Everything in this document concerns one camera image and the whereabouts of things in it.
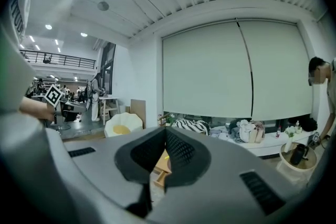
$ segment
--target window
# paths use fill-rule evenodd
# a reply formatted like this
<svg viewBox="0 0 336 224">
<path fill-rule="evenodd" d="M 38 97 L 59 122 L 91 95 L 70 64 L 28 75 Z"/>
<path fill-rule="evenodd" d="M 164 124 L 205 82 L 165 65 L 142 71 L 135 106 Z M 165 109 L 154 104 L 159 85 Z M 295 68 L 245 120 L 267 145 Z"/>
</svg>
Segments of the window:
<svg viewBox="0 0 336 224">
<path fill-rule="evenodd" d="M 102 87 L 104 87 L 106 94 L 112 94 L 114 52 L 115 44 L 108 43 L 104 48 L 101 57 L 100 74 L 102 77 Z"/>
<path fill-rule="evenodd" d="M 230 123 L 233 121 L 237 121 L 238 118 L 220 118 L 220 117 L 210 117 L 210 116 L 201 116 L 201 115 L 189 115 L 189 114 L 178 114 L 172 113 L 175 115 L 176 119 L 186 119 L 190 121 L 205 121 L 209 124 L 210 128 L 218 127 L 218 126 L 226 126 L 229 127 Z M 265 133 L 275 133 L 278 130 L 278 127 L 281 126 L 282 131 L 287 127 L 287 119 L 284 120 L 269 120 L 263 121 L 265 127 Z"/>
</svg>

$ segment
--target roller blind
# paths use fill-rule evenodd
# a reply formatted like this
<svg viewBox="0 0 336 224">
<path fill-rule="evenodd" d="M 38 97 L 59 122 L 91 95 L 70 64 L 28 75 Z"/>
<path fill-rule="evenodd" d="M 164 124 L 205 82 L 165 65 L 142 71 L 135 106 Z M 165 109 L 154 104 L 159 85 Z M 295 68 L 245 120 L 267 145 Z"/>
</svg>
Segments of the roller blind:
<svg viewBox="0 0 336 224">
<path fill-rule="evenodd" d="M 296 26 L 240 22 L 254 81 L 254 120 L 285 119 L 312 111 L 309 59 Z"/>
<path fill-rule="evenodd" d="M 163 40 L 163 105 L 169 112 L 251 115 L 247 52 L 236 23 L 190 30 Z"/>
</svg>

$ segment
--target black bag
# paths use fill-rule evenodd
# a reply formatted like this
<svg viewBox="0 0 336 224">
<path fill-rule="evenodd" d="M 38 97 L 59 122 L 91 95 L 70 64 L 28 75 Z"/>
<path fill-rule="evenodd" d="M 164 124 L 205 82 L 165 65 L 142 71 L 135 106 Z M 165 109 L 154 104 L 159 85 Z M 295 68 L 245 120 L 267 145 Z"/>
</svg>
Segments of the black bag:
<svg viewBox="0 0 336 224">
<path fill-rule="evenodd" d="M 84 90 L 84 100 L 88 100 L 88 84 L 86 85 Z"/>
<path fill-rule="evenodd" d="M 297 121 L 299 121 L 300 126 L 306 132 L 317 130 L 317 122 L 313 118 L 310 118 L 309 114 L 288 119 L 288 122 L 291 124 L 295 124 Z"/>
</svg>

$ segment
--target black vent grille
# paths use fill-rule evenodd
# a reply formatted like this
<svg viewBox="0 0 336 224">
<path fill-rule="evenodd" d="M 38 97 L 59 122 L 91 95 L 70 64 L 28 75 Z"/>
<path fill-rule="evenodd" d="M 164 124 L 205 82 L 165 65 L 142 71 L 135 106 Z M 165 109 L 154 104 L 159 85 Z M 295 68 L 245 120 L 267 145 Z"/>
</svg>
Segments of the black vent grille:
<svg viewBox="0 0 336 224">
<path fill-rule="evenodd" d="M 69 151 L 68 153 L 70 157 L 73 158 L 73 157 L 86 155 L 92 152 L 95 152 L 95 150 L 92 147 L 86 147 L 86 148 L 81 148 L 80 150 Z"/>
<path fill-rule="evenodd" d="M 240 177 L 266 215 L 273 213 L 285 204 L 255 172 L 247 172 L 241 174 Z"/>
</svg>

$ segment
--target man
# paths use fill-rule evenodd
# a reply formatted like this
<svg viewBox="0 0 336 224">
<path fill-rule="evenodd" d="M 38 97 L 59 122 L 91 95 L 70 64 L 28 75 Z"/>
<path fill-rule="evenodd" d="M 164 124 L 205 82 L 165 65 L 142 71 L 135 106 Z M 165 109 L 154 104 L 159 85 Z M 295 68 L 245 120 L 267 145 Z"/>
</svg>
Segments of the man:
<svg viewBox="0 0 336 224">
<path fill-rule="evenodd" d="M 64 94 L 64 97 L 67 95 L 67 87 L 64 85 L 61 89 L 62 93 Z"/>
<path fill-rule="evenodd" d="M 314 57 L 309 62 L 309 85 L 323 84 L 328 79 L 327 95 L 330 115 L 320 135 L 321 140 L 326 138 L 336 115 L 336 58 L 331 63 Z"/>
<path fill-rule="evenodd" d="M 37 83 L 37 90 L 36 90 L 37 95 L 44 93 L 45 90 L 46 90 L 46 87 L 43 83 L 43 79 L 39 78 L 38 83 Z"/>
</svg>

